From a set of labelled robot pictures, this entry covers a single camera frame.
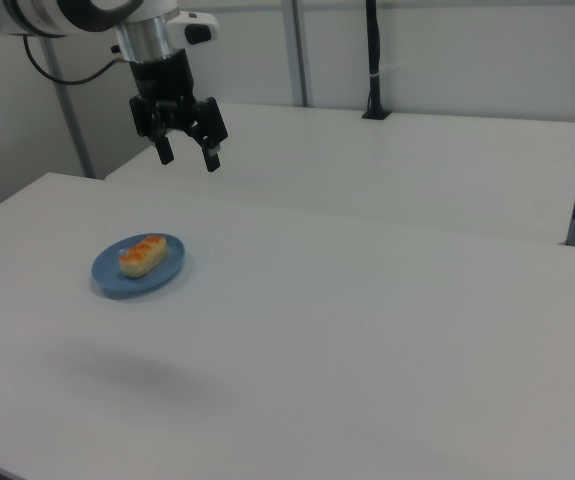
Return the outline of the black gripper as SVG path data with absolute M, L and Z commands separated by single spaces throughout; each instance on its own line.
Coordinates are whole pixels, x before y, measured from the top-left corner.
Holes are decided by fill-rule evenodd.
M 228 131 L 215 98 L 196 101 L 186 51 L 162 60 L 131 63 L 130 69 L 138 90 L 129 101 L 136 132 L 154 145 L 161 164 L 174 160 L 168 130 L 190 131 L 201 147 L 207 171 L 216 171 Z

